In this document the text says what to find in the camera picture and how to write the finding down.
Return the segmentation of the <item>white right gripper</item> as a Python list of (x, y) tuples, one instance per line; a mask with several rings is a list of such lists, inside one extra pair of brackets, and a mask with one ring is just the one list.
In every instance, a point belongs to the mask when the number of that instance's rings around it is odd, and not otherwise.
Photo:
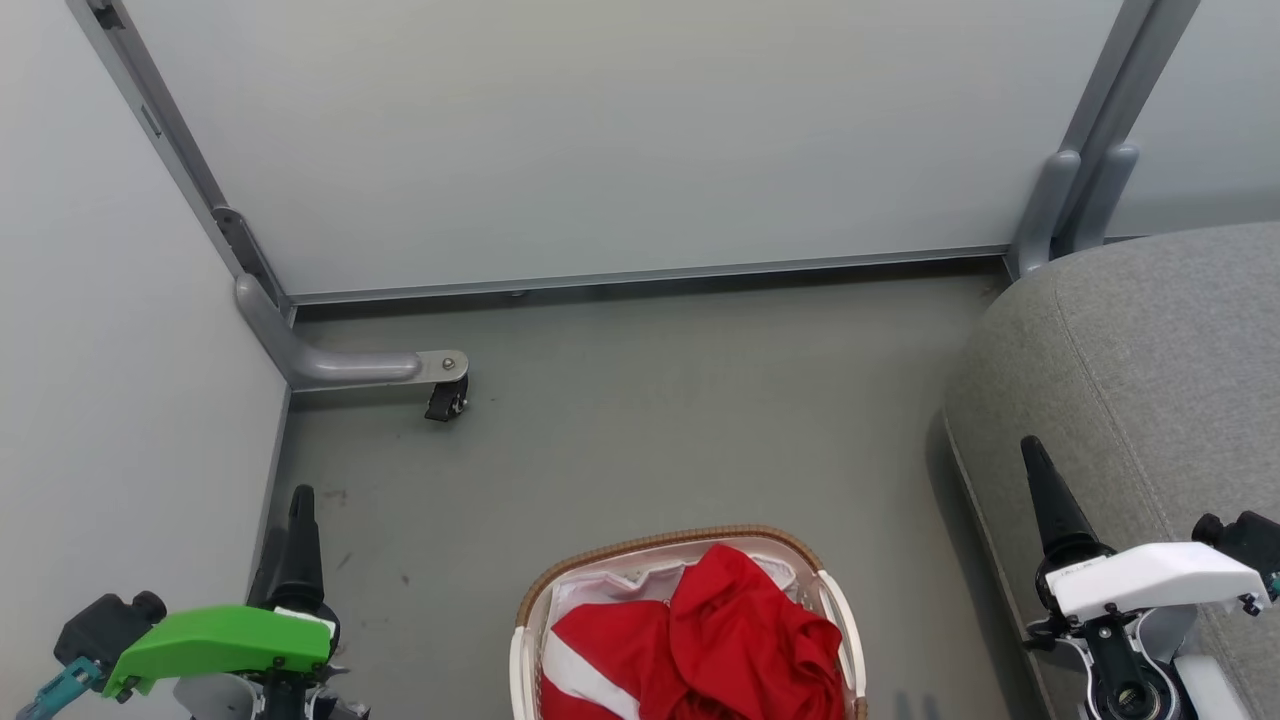
[(1043, 551), (1036, 592), (1048, 615), (1027, 628), (1028, 650), (1125, 637), (1158, 609), (1235, 603), (1249, 615), (1272, 605), (1256, 569), (1197, 542), (1160, 542), (1115, 552), (1100, 542), (1037, 436), (1020, 451)]

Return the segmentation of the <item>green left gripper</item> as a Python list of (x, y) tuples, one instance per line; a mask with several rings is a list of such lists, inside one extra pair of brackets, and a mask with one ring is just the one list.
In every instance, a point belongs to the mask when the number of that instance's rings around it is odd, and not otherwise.
[[(311, 486), (294, 488), (285, 528), (270, 527), (262, 538), (247, 605), (204, 606), (156, 619), (163, 605), (152, 594), (145, 594), (141, 606), (105, 594), (114, 614), (108, 626), (125, 644), (108, 653), (104, 697), (124, 701), (148, 694), (160, 680), (220, 674), (319, 679), (337, 650), (340, 623), (321, 606), (325, 588), (315, 503)], [(273, 584), (276, 607), (260, 609)]]

